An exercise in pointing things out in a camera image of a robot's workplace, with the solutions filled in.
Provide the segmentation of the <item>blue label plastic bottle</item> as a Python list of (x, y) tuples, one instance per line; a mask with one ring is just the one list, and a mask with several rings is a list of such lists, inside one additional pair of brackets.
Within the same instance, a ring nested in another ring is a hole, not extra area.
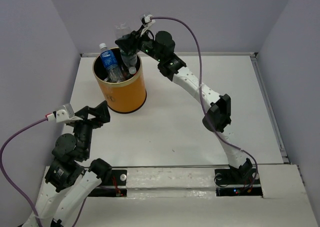
[(105, 43), (99, 45), (100, 48), (100, 58), (106, 72), (112, 68), (118, 68), (118, 61), (111, 49), (107, 47)]

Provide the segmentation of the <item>green label plastic bottle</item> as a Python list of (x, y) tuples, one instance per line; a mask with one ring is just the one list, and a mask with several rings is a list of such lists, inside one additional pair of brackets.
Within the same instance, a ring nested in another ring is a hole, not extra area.
[[(115, 26), (115, 37), (116, 39), (122, 38), (125, 35), (131, 33), (131, 28), (124, 22), (119, 23)], [(130, 75), (135, 75), (137, 73), (137, 54), (128, 54), (123, 49), (119, 48), (121, 59), (124, 65), (127, 67)]]

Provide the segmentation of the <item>clear jar with metal lid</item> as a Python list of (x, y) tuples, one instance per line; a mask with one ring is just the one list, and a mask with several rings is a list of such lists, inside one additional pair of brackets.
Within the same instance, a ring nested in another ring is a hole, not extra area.
[(107, 76), (104, 78), (108, 83), (122, 83), (131, 79), (134, 75), (129, 72), (129, 69), (124, 65), (118, 68), (107, 70)]

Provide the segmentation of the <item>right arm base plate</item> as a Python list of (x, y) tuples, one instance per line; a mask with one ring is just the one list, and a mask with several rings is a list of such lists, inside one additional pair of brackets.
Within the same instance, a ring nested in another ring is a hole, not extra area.
[(250, 170), (249, 174), (240, 180), (236, 180), (231, 175), (229, 168), (218, 168), (214, 170), (214, 183), (216, 185), (217, 197), (251, 197), (263, 196), (259, 175), (256, 176), (254, 183), (251, 185), (256, 174), (256, 169)]

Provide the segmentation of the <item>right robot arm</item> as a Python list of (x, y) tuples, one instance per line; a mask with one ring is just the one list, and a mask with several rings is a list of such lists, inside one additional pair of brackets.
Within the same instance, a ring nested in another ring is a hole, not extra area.
[(110, 110), (119, 114), (129, 114), (140, 109), (147, 99), (147, 90), (143, 79), (142, 60), (136, 61), (136, 74), (122, 82), (111, 81), (107, 72), (107, 57), (117, 67), (123, 65), (121, 51), (127, 54), (143, 52), (158, 62), (159, 72), (172, 83), (187, 91), (201, 104), (204, 112), (202, 123), (207, 130), (216, 134), (226, 154), (230, 168), (230, 177), (235, 183), (246, 180), (253, 169), (249, 154), (237, 146), (228, 143), (221, 134), (231, 124), (231, 97), (221, 95), (202, 83), (187, 67), (187, 64), (175, 54), (175, 42), (167, 31), (144, 34), (133, 31), (115, 41), (117, 47), (108, 49), (95, 58), (93, 75), (107, 101)]

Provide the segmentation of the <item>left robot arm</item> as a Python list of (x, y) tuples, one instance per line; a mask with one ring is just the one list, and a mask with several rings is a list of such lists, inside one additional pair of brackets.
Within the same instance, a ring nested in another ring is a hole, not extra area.
[(101, 158), (93, 160), (89, 168), (80, 165), (90, 157), (93, 130), (111, 120), (106, 101), (77, 112), (71, 104), (64, 104), (46, 118), (72, 127), (73, 132), (57, 138), (51, 152), (53, 161), (25, 227), (62, 227), (90, 192), (108, 183), (112, 174), (112, 166)]

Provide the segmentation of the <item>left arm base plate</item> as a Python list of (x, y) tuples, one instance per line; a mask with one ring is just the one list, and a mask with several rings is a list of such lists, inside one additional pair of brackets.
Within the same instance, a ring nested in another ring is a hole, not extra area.
[(90, 192), (88, 197), (122, 198), (127, 196), (128, 171), (124, 168), (112, 169), (111, 176)]

